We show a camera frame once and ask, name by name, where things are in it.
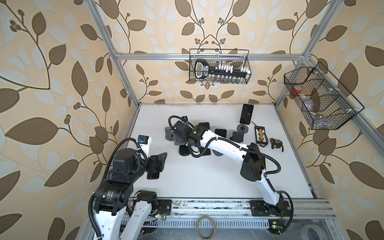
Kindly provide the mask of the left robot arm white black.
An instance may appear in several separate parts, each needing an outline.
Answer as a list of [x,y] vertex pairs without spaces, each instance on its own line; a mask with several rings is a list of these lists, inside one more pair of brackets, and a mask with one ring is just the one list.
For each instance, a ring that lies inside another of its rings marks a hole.
[[142,228],[165,220],[171,213],[171,200],[159,200],[156,192],[140,190],[134,183],[147,175],[156,180],[164,170],[167,153],[150,156],[149,136],[122,140],[113,151],[103,180],[90,198],[88,216],[95,240],[136,240]]

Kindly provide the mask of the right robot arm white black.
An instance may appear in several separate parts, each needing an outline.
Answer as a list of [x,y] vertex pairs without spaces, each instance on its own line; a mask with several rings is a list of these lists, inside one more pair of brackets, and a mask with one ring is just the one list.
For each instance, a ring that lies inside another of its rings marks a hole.
[[221,137],[201,125],[192,125],[187,117],[170,116],[168,124],[177,137],[178,145],[186,147],[194,158],[202,157],[207,150],[213,150],[241,164],[240,175],[255,183],[263,197],[267,214],[280,216],[292,214],[293,207],[286,209],[285,191],[278,191],[269,180],[270,175],[278,174],[281,165],[274,158],[261,153],[256,144],[240,144]]

